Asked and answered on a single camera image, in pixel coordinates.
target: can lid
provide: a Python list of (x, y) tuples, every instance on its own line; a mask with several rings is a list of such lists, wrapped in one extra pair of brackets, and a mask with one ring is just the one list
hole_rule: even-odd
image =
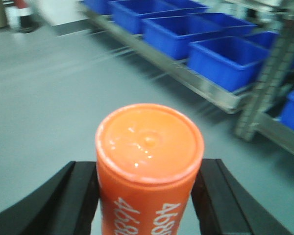
[(182, 113), (134, 104), (108, 115), (96, 134), (98, 161), (139, 184), (165, 184), (198, 170), (204, 150), (199, 129)]

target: orange can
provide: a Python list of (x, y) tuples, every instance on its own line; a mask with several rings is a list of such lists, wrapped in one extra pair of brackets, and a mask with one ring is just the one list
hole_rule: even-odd
[(204, 151), (180, 112), (134, 104), (96, 133), (103, 235), (176, 235)]

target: red object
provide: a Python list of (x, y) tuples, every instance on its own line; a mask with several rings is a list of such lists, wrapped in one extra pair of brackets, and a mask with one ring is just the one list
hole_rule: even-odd
[(18, 9), (28, 8), (28, 5), (24, 0), (14, 0), (14, 3)]

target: metal shelf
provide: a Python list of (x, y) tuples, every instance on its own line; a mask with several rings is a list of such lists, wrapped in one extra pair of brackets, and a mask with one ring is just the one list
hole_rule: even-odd
[(256, 130), (279, 146), (294, 154), (294, 131), (268, 113), (259, 112)]
[(283, 0), (224, 0), (260, 12), (277, 12), (281, 10)]
[(246, 89), (235, 93), (228, 92), (222, 87), (212, 83), (207, 78), (195, 74), (181, 61), (173, 60), (155, 50), (141, 40), (140, 37), (137, 37), (137, 35), (129, 34), (110, 21), (108, 16), (98, 15), (81, 2), (78, 3), (78, 10), (86, 15), (93, 25), (108, 31), (118, 41), (134, 49), (143, 58), (167, 72), (175, 80), (218, 106), (226, 113), (236, 113), (247, 103), (250, 92), (246, 91)]

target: gray floor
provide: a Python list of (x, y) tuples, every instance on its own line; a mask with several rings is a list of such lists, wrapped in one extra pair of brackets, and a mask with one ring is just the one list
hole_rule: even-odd
[[(94, 161), (94, 134), (113, 110), (168, 105), (201, 129), (206, 158), (221, 158), (239, 182), (294, 233), (294, 156), (257, 135), (233, 135), (238, 116), (214, 107), (105, 33), (56, 37), (0, 30), (0, 211), (70, 160)], [(100, 214), (92, 234), (100, 233)], [(180, 235), (199, 234), (192, 205)]]

